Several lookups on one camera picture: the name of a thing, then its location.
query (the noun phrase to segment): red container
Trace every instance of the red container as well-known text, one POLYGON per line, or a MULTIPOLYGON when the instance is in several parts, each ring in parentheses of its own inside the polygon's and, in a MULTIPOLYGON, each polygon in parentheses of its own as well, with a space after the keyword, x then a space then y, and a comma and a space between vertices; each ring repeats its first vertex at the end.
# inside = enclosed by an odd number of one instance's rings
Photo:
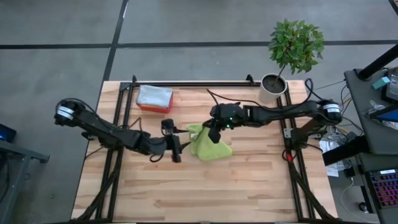
POLYGON ((141 110, 152 111, 152 112, 156 112, 156 113, 169 113, 170 110, 172 109, 172 103, 173 103, 173 93, 172 93, 172 96, 170 97, 170 102, 169 102, 168 108, 161 108, 161 107, 152 106, 152 105, 140 105, 138 103, 137 103, 137 106, 141 110))

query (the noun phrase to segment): white cloth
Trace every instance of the white cloth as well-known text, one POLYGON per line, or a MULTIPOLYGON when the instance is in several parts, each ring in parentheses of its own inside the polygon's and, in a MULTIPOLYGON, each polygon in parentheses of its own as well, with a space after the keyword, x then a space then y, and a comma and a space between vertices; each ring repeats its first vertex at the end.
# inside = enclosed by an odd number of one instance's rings
POLYGON ((173 90, 156 86, 141 85, 137 96, 137 104, 168 108, 173 90))

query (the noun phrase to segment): keyboard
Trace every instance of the keyboard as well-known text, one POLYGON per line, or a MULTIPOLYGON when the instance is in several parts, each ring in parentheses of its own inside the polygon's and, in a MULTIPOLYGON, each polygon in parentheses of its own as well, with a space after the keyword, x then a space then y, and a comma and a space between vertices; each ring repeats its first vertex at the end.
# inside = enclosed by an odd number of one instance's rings
POLYGON ((398 207, 398 169, 380 170, 369 174, 379 208, 398 207))

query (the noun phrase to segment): green leaves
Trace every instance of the green leaves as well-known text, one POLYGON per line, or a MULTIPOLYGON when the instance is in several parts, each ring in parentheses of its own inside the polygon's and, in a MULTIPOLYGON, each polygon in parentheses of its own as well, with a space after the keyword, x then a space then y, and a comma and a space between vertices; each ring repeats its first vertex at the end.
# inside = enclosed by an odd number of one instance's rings
POLYGON ((268 48, 272 52, 270 59, 276 61, 279 68, 290 65, 292 74, 309 72, 322 58, 323 34, 319 27, 306 25, 305 21, 277 22, 275 32, 271 34, 268 48))

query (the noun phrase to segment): white pot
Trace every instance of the white pot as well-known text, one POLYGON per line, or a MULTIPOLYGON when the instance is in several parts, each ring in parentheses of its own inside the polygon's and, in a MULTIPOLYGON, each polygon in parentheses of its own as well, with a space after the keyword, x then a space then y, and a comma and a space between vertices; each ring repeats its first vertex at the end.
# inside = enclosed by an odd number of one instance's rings
POLYGON ((260 99, 261 103, 273 103, 273 102, 275 102, 275 100, 278 99, 278 97, 280 97, 287 89, 286 80, 283 77, 279 77, 283 81, 283 83, 285 85, 284 90, 282 92, 280 92, 280 93, 271 93, 268 90, 266 90, 264 88, 264 86, 262 85, 262 81, 268 76, 277 77, 278 74, 276 74, 276 73, 268 73, 267 75, 264 75, 263 78, 261 79, 260 94, 259 94, 259 99, 260 99))

